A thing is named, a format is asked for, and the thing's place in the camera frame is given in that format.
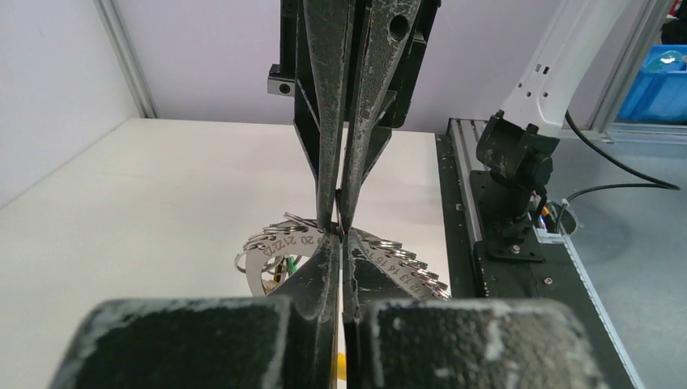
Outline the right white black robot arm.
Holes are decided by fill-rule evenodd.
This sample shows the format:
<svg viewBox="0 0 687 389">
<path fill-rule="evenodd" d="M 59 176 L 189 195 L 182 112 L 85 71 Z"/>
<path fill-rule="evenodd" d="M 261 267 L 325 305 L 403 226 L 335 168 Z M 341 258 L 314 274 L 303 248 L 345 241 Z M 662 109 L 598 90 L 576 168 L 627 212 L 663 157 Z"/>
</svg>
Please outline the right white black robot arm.
<svg viewBox="0 0 687 389">
<path fill-rule="evenodd" d="M 522 74 L 480 145 L 486 164 L 525 193 L 542 191 L 578 85 L 626 1 L 557 1 Z M 312 169 L 316 223 L 352 229 L 361 187 L 408 115 L 439 1 L 282 1 L 279 61 L 268 82 L 294 98 Z"/>
</svg>

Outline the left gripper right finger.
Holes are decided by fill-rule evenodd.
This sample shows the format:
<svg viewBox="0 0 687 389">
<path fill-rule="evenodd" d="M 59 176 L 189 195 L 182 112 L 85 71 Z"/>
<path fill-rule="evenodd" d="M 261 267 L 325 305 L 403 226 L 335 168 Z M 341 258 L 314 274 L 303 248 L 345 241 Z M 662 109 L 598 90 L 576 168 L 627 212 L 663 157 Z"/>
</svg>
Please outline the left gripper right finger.
<svg viewBox="0 0 687 389">
<path fill-rule="evenodd" d="M 343 240 L 350 388 L 605 388 L 587 332 L 550 299 L 416 300 L 365 291 L 378 274 L 356 232 Z"/>
</svg>

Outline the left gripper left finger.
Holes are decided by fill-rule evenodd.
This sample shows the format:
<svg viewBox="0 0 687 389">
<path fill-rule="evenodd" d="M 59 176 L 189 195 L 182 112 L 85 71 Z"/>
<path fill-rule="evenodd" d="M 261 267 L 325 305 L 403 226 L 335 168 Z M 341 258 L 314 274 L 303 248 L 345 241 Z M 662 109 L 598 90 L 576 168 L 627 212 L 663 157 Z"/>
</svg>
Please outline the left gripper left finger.
<svg viewBox="0 0 687 389">
<path fill-rule="evenodd" d="M 339 238 L 264 297 L 103 301 L 81 322 L 53 388 L 334 388 Z"/>
</svg>

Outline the green capped key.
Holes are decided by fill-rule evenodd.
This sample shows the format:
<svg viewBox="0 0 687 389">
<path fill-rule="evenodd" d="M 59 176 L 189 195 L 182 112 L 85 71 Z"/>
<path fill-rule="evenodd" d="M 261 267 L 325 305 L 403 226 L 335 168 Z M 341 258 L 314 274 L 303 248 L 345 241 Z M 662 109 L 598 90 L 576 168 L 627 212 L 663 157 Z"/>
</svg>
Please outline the green capped key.
<svg viewBox="0 0 687 389">
<path fill-rule="evenodd" d="M 288 277 L 293 276 L 298 270 L 298 264 L 302 260 L 300 255 L 285 255 L 275 257 L 271 264 L 270 282 L 274 285 L 282 284 Z"/>
</svg>

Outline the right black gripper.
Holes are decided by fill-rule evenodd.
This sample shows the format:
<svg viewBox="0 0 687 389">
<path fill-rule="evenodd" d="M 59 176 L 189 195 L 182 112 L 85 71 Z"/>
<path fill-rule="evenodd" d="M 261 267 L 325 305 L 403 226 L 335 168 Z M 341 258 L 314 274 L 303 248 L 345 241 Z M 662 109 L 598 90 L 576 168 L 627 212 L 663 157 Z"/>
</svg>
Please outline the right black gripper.
<svg viewBox="0 0 687 389">
<path fill-rule="evenodd" d="M 294 99 L 293 123 L 318 176 L 318 227 L 330 226 L 343 125 L 339 210 L 352 227 L 365 169 L 404 125 L 439 1 L 282 1 L 270 94 Z"/>
</svg>

